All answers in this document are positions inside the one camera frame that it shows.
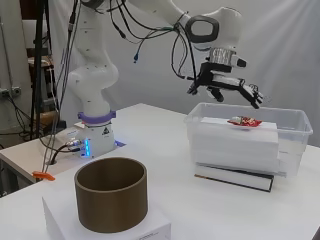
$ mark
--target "white table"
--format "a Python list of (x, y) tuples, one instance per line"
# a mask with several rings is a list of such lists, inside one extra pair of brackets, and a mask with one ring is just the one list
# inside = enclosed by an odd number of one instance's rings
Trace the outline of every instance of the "white table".
[[(141, 104), (119, 111), (114, 131), (128, 145), (104, 156), (146, 165), (149, 198), (172, 221), (173, 240), (312, 239), (320, 226), (320, 149), (308, 146), (299, 176), (276, 178), (271, 193), (199, 179), (192, 173), (183, 119)], [(79, 167), (0, 199), (0, 238), (48, 240), (41, 197), (73, 187)]]

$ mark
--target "white foam block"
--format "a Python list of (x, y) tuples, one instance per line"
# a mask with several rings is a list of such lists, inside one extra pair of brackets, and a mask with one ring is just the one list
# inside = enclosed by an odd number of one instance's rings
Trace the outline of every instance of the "white foam block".
[(127, 231), (102, 234), (92, 232), (79, 221), (74, 190), (43, 197), (47, 230), (52, 240), (170, 240), (170, 221), (152, 204), (145, 219)]

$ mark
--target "clear plastic bin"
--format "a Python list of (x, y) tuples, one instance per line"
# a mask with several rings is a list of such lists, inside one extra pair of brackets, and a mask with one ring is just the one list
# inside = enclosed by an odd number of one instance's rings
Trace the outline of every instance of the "clear plastic bin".
[[(207, 119), (248, 116), (267, 127), (219, 124)], [(186, 117), (192, 159), (201, 165), (296, 176), (308, 138), (313, 133), (301, 110), (198, 104)]]

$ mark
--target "white backdrop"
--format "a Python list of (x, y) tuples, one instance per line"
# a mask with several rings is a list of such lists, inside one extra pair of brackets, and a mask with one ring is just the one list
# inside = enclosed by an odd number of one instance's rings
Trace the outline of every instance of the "white backdrop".
[[(67, 22), (72, 0), (51, 0), (50, 18), (53, 54), (59, 65), (66, 44)], [(238, 54), (249, 62), (247, 69), (232, 75), (259, 86), (267, 96), (263, 106), (304, 110), (314, 128), (310, 144), (320, 146), (320, 1), (319, 0), (175, 0), (176, 5), (191, 15), (212, 12), (221, 6), (239, 10), (244, 18), (244, 31)], [(158, 19), (130, 8), (141, 22), (165, 26)], [(118, 25), (125, 30), (115, 14)], [(108, 52), (120, 72), (119, 81), (106, 91), (113, 109), (146, 103), (181, 113), (189, 113), (199, 102), (214, 102), (204, 90), (198, 96), (186, 94), (190, 82), (178, 79), (170, 67), (170, 54), (175, 34), (149, 40), (140, 59), (133, 63), (137, 46), (121, 39), (109, 15), (105, 23)], [(146, 32), (132, 24), (133, 29)], [(71, 70), (81, 64), (81, 56), (73, 51)], [(68, 124), (77, 120), (79, 100), (68, 90), (62, 116)], [(245, 104), (237, 93), (224, 93), (225, 103)]]

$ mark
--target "cardboard tube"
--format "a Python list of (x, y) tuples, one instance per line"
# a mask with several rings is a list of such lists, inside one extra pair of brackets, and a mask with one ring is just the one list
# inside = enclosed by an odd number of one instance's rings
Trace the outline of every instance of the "cardboard tube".
[(94, 232), (117, 233), (138, 225), (147, 215), (147, 169), (128, 158), (107, 158), (75, 175), (81, 224)]

